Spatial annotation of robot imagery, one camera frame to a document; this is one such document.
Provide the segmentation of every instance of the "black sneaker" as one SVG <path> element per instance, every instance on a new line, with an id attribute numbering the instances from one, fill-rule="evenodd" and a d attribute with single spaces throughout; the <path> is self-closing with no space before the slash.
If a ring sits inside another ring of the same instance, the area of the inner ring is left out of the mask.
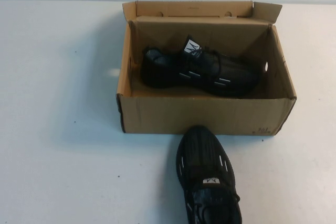
<path id="1" fill-rule="evenodd" d="M 220 142 L 204 126 L 183 136 L 176 170 L 184 190 L 189 224 L 241 224 L 231 163 Z"/>
<path id="2" fill-rule="evenodd" d="M 145 49 L 141 66 L 143 82 L 153 88 L 193 86 L 221 96 L 248 93 L 258 84 L 261 73 L 261 66 L 203 49 L 190 36 L 184 49 L 173 55 L 157 48 Z"/>

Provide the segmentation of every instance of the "shoe box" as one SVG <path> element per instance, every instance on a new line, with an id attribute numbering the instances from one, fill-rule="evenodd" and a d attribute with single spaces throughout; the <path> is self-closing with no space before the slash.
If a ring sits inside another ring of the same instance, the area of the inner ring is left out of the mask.
<path id="1" fill-rule="evenodd" d="M 117 89 L 123 131 L 182 134 L 204 125 L 215 134 L 277 134 L 297 99 L 274 25 L 281 8 L 251 1 L 124 3 L 127 25 Z M 144 85 L 142 51 L 149 46 L 178 52 L 188 36 L 222 54 L 249 57 L 264 67 L 264 77 L 243 97 Z"/>

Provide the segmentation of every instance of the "box flap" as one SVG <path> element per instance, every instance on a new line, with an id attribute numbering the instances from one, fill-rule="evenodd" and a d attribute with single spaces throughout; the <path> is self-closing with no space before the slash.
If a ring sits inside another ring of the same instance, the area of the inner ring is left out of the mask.
<path id="1" fill-rule="evenodd" d="M 124 16 L 127 22 L 136 18 L 136 11 L 137 11 L 136 2 L 123 3 L 122 9 L 124 11 Z"/>
<path id="2" fill-rule="evenodd" d="M 252 18 L 261 19 L 274 24 L 282 9 L 282 5 L 254 2 Z"/>
<path id="3" fill-rule="evenodd" d="M 189 1 L 155 2 L 138 1 L 137 16 L 162 17 L 250 17 L 252 1 Z"/>

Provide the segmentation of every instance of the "white stripe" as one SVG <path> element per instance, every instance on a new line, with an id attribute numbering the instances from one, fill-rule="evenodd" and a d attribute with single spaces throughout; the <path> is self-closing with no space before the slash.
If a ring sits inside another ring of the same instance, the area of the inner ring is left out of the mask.
<path id="1" fill-rule="evenodd" d="M 190 78 L 190 76 L 187 76 L 186 74 L 183 74 L 183 73 L 180 73 L 180 75 Z"/>
<path id="2" fill-rule="evenodd" d="M 194 72 L 191 72 L 191 71 L 189 71 L 189 73 L 194 74 L 194 75 L 200 77 L 200 75 L 198 73 L 194 73 Z"/>
<path id="3" fill-rule="evenodd" d="M 190 211 L 192 211 L 193 209 L 191 208 L 191 206 L 189 205 L 189 203 L 187 204 L 187 206 L 189 207 Z"/>
<path id="4" fill-rule="evenodd" d="M 220 82 L 217 82 L 217 81 L 215 81 L 215 84 L 217 84 L 217 85 L 222 85 L 222 86 L 226 86 L 225 84 L 220 83 Z"/>
<path id="5" fill-rule="evenodd" d="M 222 79 L 220 78 L 221 81 L 228 81 L 228 82 L 231 82 L 230 80 L 226 80 L 226 79 Z"/>

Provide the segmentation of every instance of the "shoe tongue label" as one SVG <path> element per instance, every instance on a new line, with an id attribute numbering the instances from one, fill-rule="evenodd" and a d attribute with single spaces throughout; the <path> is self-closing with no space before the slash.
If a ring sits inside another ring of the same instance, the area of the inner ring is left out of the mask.
<path id="1" fill-rule="evenodd" d="M 184 51 L 188 54 L 193 55 L 193 56 L 198 56 L 200 54 L 200 52 L 193 52 L 193 51 L 198 50 L 198 49 L 201 49 L 199 44 L 197 44 L 196 42 L 194 42 L 190 39 L 190 40 L 188 40 L 187 45 L 184 48 Z"/>
<path id="2" fill-rule="evenodd" d="M 203 184 L 220 184 L 218 178 L 207 178 L 203 180 Z"/>

